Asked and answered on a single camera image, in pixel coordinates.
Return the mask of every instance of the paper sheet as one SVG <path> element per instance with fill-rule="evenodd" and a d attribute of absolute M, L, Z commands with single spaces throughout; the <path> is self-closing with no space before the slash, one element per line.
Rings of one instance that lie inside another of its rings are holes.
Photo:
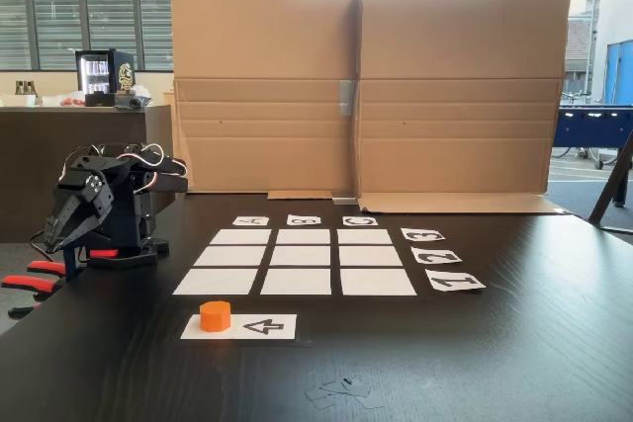
<path fill-rule="evenodd" d="M 329 246 L 277 246 L 270 265 L 329 267 Z"/>
<path fill-rule="evenodd" d="M 416 295 L 404 269 L 341 269 L 344 295 Z"/>
<path fill-rule="evenodd" d="M 344 216 L 343 224 L 346 226 L 377 226 L 378 221 L 370 216 Z"/>
<path fill-rule="evenodd" d="M 288 214 L 289 226 L 310 226 L 313 224 L 320 224 L 320 217 L 318 216 L 294 216 Z"/>
<path fill-rule="evenodd" d="M 432 229 L 409 229 L 407 227 L 402 227 L 403 235 L 405 239 L 414 242 L 421 241 L 441 241 L 444 239 L 438 231 L 433 231 Z"/>
<path fill-rule="evenodd" d="M 234 314 L 230 327 L 211 333 L 200 329 L 200 315 L 193 315 L 182 332 L 181 340 L 294 340 L 297 315 Z"/>
<path fill-rule="evenodd" d="M 194 267 L 257 267 L 266 246 L 208 246 Z"/>
<path fill-rule="evenodd" d="M 462 262 L 453 251 L 437 249 L 417 249 L 411 247 L 415 261 L 420 264 L 453 264 Z"/>
<path fill-rule="evenodd" d="M 268 244 L 269 237 L 270 229 L 221 229 L 211 244 Z"/>
<path fill-rule="evenodd" d="M 266 216 L 238 216 L 233 226 L 265 226 L 268 224 Z"/>
<path fill-rule="evenodd" d="M 485 289 L 486 286 L 475 277 L 463 272 L 426 271 L 426 277 L 434 289 L 441 292 L 469 291 L 471 289 Z"/>
<path fill-rule="evenodd" d="M 387 229 L 338 229 L 339 244 L 391 244 Z"/>
<path fill-rule="evenodd" d="M 277 244 L 329 244 L 329 229 L 280 229 Z"/>
<path fill-rule="evenodd" d="M 248 295 L 257 269 L 192 269 L 174 295 Z"/>
<path fill-rule="evenodd" d="M 331 295 L 329 269 L 268 269 L 262 295 Z"/>
<path fill-rule="evenodd" d="M 402 266 L 398 251 L 393 246 L 339 246 L 341 267 Z"/>

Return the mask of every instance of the arrow symbol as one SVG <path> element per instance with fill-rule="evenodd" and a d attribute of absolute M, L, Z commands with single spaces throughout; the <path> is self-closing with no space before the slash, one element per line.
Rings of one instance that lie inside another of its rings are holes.
<path fill-rule="evenodd" d="M 248 323 L 244 325 L 244 328 L 251 331 L 256 331 L 257 333 L 263 333 L 264 335 L 268 335 L 269 330 L 283 330 L 283 323 L 273 323 L 272 318 L 268 318 L 267 320 L 257 321 L 255 323 Z"/>

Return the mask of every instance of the number card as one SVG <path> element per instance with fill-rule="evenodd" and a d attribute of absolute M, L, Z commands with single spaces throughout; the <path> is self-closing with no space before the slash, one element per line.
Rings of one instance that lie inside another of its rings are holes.
<path fill-rule="evenodd" d="M 444 239 L 444 236 L 442 236 L 439 232 L 431 229 L 408 229 L 406 227 L 402 227 L 401 230 L 403 231 L 405 239 L 409 241 L 441 241 Z"/>
<path fill-rule="evenodd" d="M 413 257 L 420 264 L 452 264 L 462 262 L 453 251 L 438 251 L 437 249 L 417 249 L 411 247 Z"/>
<path fill-rule="evenodd" d="M 426 277 L 434 289 L 441 292 L 485 289 L 486 286 L 470 274 L 463 272 L 426 271 Z"/>

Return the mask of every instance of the black table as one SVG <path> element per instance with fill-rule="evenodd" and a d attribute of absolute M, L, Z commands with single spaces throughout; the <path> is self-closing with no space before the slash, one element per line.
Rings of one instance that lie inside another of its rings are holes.
<path fill-rule="evenodd" d="M 1 419 L 633 420 L 633 247 L 571 215 L 379 215 L 418 296 L 343 296 L 336 279 L 334 295 L 230 296 L 234 312 L 297 313 L 297 341 L 180 340 L 214 298 L 172 293 L 216 232 L 239 215 L 283 228 L 289 213 L 336 229 L 359 211 L 247 195 L 171 205 L 158 233 L 171 254 L 157 267 L 88 270 L 0 336 Z M 464 262 L 437 270 L 488 287 L 434 291 L 401 226 L 442 232 L 429 246 Z M 386 407 L 341 397 L 317 411 L 304 390 L 336 377 L 369 383 Z"/>

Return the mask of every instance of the window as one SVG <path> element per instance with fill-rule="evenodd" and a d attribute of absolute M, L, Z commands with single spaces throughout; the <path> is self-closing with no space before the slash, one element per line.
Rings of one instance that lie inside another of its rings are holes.
<path fill-rule="evenodd" d="M 79 0 L 34 0 L 41 69 L 74 69 L 81 49 Z"/>
<path fill-rule="evenodd" d="M 135 55 L 133 0 L 88 0 L 91 49 L 115 48 Z"/>
<path fill-rule="evenodd" d="M 31 69 L 25 0 L 0 0 L 0 68 Z"/>
<path fill-rule="evenodd" d="M 173 69 L 171 0 L 140 0 L 140 12 L 145 69 Z"/>

